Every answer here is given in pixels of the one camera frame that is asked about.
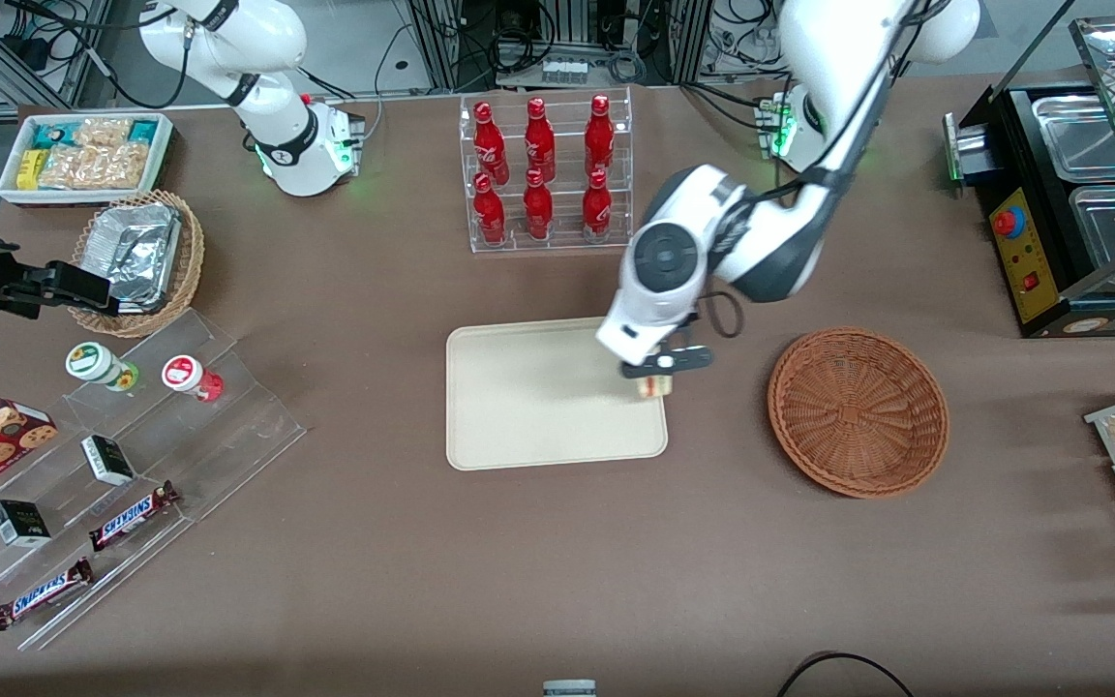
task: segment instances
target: snickers wrapper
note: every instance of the snickers wrapper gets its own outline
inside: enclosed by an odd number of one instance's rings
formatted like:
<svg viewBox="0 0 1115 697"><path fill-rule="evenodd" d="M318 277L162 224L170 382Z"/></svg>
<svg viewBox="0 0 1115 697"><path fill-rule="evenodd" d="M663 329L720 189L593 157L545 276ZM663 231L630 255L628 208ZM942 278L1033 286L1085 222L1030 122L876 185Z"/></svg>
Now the snickers wrapper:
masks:
<svg viewBox="0 0 1115 697"><path fill-rule="evenodd" d="M14 622L18 622L19 619L26 617L29 612L33 612L40 606L49 603L49 601L55 600L55 598L58 598L64 592L70 591L71 588L89 585L89 583L93 583L93 567L89 565L88 560L80 559L80 561L76 561L76 565L71 567L71 569L67 569L66 572L33 588L27 594L18 597L14 603L0 606L0 631L13 626Z"/></svg>
<svg viewBox="0 0 1115 697"><path fill-rule="evenodd" d="M177 502L177 500L178 493L174 491L174 485L168 480L165 481L163 485L152 490L149 495L146 495L140 502L133 503L133 506L127 511L110 519L109 522L106 522L99 529L89 532L89 540L93 541L93 551L100 552L101 550L106 550L109 544L136 530L138 525L149 520L154 513L168 506L172 502Z"/></svg>

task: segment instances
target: red emergency stop button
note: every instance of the red emergency stop button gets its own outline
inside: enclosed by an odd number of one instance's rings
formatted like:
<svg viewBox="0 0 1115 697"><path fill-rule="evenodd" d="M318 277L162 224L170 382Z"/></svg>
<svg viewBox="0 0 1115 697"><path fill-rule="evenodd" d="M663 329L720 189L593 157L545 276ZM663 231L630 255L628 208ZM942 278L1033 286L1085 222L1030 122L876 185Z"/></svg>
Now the red emergency stop button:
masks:
<svg viewBox="0 0 1115 697"><path fill-rule="evenodd" d="M1022 230L1026 230L1026 213L1022 209L1009 206L992 216L992 232L1000 234L1001 238L1017 238L1022 234Z"/></svg>

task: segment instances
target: red bottle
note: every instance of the red bottle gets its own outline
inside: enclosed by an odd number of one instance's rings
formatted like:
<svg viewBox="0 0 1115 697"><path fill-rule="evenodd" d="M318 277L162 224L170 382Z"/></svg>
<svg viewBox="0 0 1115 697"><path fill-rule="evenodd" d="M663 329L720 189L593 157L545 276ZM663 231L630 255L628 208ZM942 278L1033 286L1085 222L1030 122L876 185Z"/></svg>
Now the red bottle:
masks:
<svg viewBox="0 0 1115 697"><path fill-rule="evenodd" d="M527 211L527 234L536 242L546 241L554 228L554 199L545 186L544 173L536 167L527 171L523 207Z"/></svg>
<svg viewBox="0 0 1115 697"><path fill-rule="evenodd" d="M594 171L583 193L583 239L600 244L610 238L610 206L613 197L605 188L605 171Z"/></svg>
<svg viewBox="0 0 1115 697"><path fill-rule="evenodd" d="M592 97L592 118L583 132L583 168L588 176L594 171L610 172L613 164L613 122L610 120L610 98L598 94Z"/></svg>
<svg viewBox="0 0 1115 697"><path fill-rule="evenodd" d="M510 165L505 164L502 129L493 123L493 109L487 101L477 101L473 113L476 114L476 157L481 168L489 173L496 185L504 185L510 181Z"/></svg>
<svg viewBox="0 0 1115 697"><path fill-rule="evenodd" d="M484 238L484 244L501 246L505 244L505 207L502 199L493 191L493 181L486 173L476 173L476 197L473 207L476 209L476 222Z"/></svg>
<svg viewBox="0 0 1115 697"><path fill-rule="evenodd" d="M545 100L527 99L527 130L523 133L527 147L527 168L539 168L545 181L558 176L558 151L554 147L554 127L545 116Z"/></svg>

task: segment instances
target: yellow control panel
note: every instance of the yellow control panel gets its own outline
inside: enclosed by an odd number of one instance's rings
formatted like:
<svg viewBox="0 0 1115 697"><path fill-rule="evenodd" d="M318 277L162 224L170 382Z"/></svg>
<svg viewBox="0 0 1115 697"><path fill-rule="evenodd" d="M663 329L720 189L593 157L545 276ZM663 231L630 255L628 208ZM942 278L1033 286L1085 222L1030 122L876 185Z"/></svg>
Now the yellow control panel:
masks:
<svg viewBox="0 0 1115 697"><path fill-rule="evenodd" d="M1005 263L1005 277L1009 279L1009 294L1014 296L1018 317L1022 322L1031 321L1057 304L1060 296L1022 190L1010 194L987 221L992 225L996 252Z"/></svg>

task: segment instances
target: small wicker basket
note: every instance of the small wicker basket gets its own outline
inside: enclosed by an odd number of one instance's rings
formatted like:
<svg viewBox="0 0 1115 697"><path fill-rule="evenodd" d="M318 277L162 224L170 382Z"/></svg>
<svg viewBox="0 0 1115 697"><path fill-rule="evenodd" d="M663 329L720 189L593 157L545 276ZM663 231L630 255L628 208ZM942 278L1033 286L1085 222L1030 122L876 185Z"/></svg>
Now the small wicker basket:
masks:
<svg viewBox="0 0 1115 697"><path fill-rule="evenodd" d="M853 327L788 346L768 383L768 418L801 471L859 498L913 490L949 444L932 374L902 345Z"/></svg>
<svg viewBox="0 0 1115 697"><path fill-rule="evenodd" d="M145 203L166 203L183 215L183 226L180 231L180 246L174 252L174 269L169 287L166 290L168 299L163 309L152 314L122 314L118 318L107 318L105 314L84 312L69 308L71 317L80 327L98 333L109 333L118 336L120 339L138 339L142 336L149 336L163 327L168 326L192 304L192 297L195 296L195 287L201 281L201 264L204 262L204 233L201 231L201 221L195 220L192 209L187 206L177 195L167 191L151 191L147 194L130 195L120 202L112 204L112 207L120 206L143 206ZM71 263L79 265L85 256L85 243L88 243L89 230L93 228L93 220L85 225L85 233L80 234L76 243L76 251L71 254Z"/></svg>

